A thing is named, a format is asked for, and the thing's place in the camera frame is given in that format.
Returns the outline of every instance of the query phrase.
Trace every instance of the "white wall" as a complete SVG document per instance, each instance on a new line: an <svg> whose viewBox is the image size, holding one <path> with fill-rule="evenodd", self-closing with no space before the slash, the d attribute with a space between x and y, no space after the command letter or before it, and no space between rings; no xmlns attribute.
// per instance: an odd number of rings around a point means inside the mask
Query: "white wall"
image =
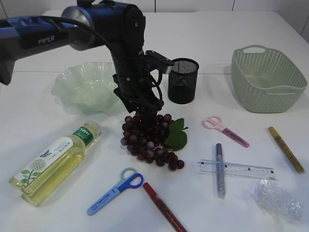
<svg viewBox="0 0 309 232"><path fill-rule="evenodd" d="M309 15L309 0L235 0L234 11L275 11L301 34Z"/></svg>
<svg viewBox="0 0 309 232"><path fill-rule="evenodd" d="M47 10L63 10L76 0L1 0L8 17L41 15ZM154 12L154 0L119 0L136 4L144 12Z"/></svg>
<svg viewBox="0 0 309 232"><path fill-rule="evenodd" d="M63 10L76 0L1 0L9 17L40 15L47 10ZM275 11L299 34L309 16L309 0L118 0L136 4L144 12L194 11ZM0 18L5 13L0 7ZM306 26L304 36L309 37Z"/></svg>
<svg viewBox="0 0 309 232"><path fill-rule="evenodd" d="M234 0L156 0L156 11L231 11L233 3Z"/></svg>

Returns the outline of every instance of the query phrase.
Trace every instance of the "pink scissors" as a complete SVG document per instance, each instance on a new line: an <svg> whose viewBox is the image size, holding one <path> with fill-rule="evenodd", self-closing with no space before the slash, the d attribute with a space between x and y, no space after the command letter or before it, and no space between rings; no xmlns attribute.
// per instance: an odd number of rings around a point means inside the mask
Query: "pink scissors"
<svg viewBox="0 0 309 232"><path fill-rule="evenodd" d="M204 126L207 129L213 130L216 129L223 134L225 134L227 137L231 138L235 142L239 143L245 148L248 148L250 144L240 138L238 135L236 135L233 131L231 131L229 128L227 128L225 125L222 124L222 119L218 116L210 116L204 120Z"/></svg>

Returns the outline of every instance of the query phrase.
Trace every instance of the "transparent ruler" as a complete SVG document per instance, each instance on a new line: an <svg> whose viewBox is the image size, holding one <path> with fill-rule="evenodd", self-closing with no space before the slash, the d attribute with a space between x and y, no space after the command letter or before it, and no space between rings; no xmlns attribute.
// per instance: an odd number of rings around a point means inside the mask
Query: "transparent ruler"
<svg viewBox="0 0 309 232"><path fill-rule="evenodd" d="M249 178L259 178L277 180L273 168L243 165L237 163L221 163L212 160L202 159L198 162L201 174L216 174L216 167L224 165L224 174L230 176L242 176Z"/></svg>

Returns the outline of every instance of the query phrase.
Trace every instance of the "basket handle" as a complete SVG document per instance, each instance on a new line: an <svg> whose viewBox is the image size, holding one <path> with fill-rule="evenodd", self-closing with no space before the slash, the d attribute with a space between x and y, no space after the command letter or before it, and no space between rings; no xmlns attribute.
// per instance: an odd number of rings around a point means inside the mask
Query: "basket handle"
<svg viewBox="0 0 309 232"><path fill-rule="evenodd" d="M291 93L269 93L267 91L267 89L265 89L265 93L266 94L269 94L269 95L291 95L291 94L295 94L297 91L299 91L299 88L297 87L293 87L293 86L278 86L278 87L273 87L273 88L269 88L271 90L274 90L274 89L289 89L289 90L293 90L293 92Z"/></svg>
<svg viewBox="0 0 309 232"><path fill-rule="evenodd" d="M254 52L254 53L264 53L264 52L266 52L266 50L269 49L268 47L264 47L264 46L262 46L262 45L250 45L250 46L246 46L246 47L244 47L244 48L241 48L241 49L239 49L239 50L242 51L243 53L245 53L244 51L245 51L246 49L248 49L248 48L261 48L261 49L264 50L263 52Z"/></svg>

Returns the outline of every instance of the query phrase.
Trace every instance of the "scissors handle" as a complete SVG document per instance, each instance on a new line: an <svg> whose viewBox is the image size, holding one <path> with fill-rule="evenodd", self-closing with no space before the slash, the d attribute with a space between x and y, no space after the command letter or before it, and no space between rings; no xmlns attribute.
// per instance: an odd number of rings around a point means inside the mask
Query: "scissors handle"
<svg viewBox="0 0 309 232"><path fill-rule="evenodd" d="M128 178L125 178L125 173L127 171L133 171L133 173L128 177ZM133 176L135 173L137 173L136 169L135 168L125 168L122 170L121 174L120 174L120 181L115 185L117 188L119 188L120 186L123 185L124 182L126 182L131 176Z"/></svg>
<svg viewBox="0 0 309 232"><path fill-rule="evenodd" d="M131 182L137 178L140 177L141 181L139 184L137 185L131 185ZM133 174L129 179L126 180L126 182L124 182L118 189L120 192L123 192L124 190L128 189L128 188L132 188L132 189L137 189L138 187L140 187L144 182L144 177L140 174L140 173L135 173Z"/></svg>
<svg viewBox="0 0 309 232"><path fill-rule="evenodd" d="M210 130L216 129L222 132L226 128L226 126L222 124L222 119L218 116L210 116L203 123L204 126Z"/></svg>

